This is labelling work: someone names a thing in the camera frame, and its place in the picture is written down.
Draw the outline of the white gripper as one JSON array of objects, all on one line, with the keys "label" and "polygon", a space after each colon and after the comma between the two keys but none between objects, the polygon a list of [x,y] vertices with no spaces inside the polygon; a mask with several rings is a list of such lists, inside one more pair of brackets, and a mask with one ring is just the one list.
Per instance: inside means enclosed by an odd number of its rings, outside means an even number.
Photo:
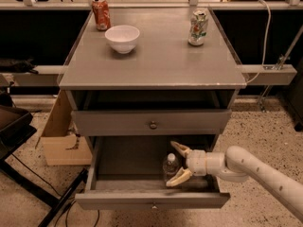
[{"label": "white gripper", "polygon": [[187,169],[183,169],[181,167],[176,175],[166,182],[167,187],[174,187],[186,182],[190,179],[192,174],[194,176],[206,175],[206,152],[204,150],[191,150],[189,147],[182,145],[176,141],[171,141],[170,144],[179,152],[181,156],[184,158],[187,157]]}]

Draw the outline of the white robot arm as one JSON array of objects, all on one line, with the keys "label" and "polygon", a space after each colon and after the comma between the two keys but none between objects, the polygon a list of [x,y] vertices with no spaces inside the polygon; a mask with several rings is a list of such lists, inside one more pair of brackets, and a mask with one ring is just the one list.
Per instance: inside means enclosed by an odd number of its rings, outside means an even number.
[{"label": "white robot arm", "polygon": [[170,144],[186,159],[187,168],[181,167],[166,182],[167,187],[184,183],[192,176],[213,175],[235,183],[243,183],[251,177],[303,221],[303,185],[266,165],[245,148],[231,146],[226,152],[206,152],[175,141]]}]

